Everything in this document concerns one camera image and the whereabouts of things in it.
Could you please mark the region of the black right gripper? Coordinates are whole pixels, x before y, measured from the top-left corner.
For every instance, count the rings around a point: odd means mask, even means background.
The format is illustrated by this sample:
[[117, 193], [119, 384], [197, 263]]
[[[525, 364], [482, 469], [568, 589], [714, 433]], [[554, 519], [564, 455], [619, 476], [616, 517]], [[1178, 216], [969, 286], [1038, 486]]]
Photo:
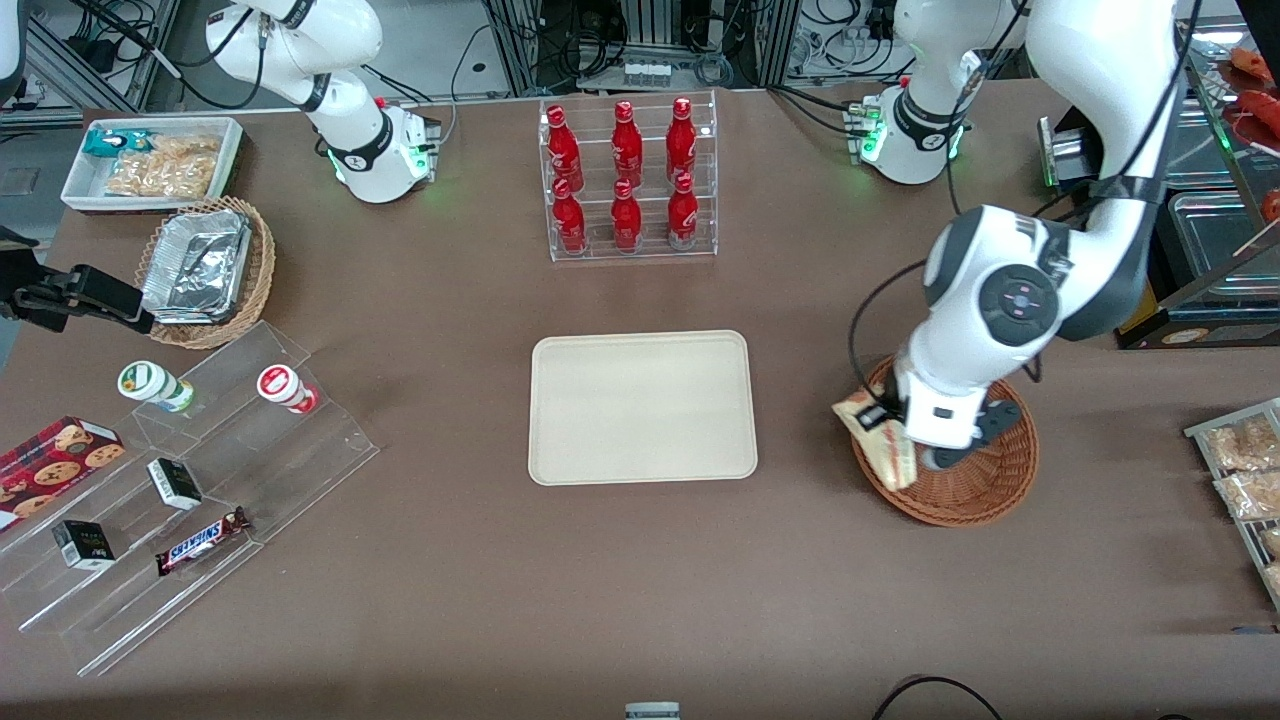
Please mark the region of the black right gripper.
[[152, 331], [155, 318], [143, 307], [138, 288], [90, 265], [76, 265], [70, 273], [47, 268], [37, 260], [37, 247], [36, 241], [1, 228], [3, 318], [65, 325], [74, 313], [115, 322], [141, 334]]

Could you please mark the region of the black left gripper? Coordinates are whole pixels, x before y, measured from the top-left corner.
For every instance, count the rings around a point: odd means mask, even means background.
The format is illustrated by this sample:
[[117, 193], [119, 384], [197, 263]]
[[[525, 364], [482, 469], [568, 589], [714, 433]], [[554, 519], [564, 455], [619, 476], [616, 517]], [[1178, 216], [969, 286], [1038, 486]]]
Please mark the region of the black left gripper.
[[884, 392], [884, 404], [874, 400], [864, 400], [858, 405], [859, 414], [887, 414], [893, 420], [878, 420], [861, 424], [867, 434], [893, 433], [899, 430], [899, 424], [905, 428], [908, 424], [910, 398], [900, 392]]

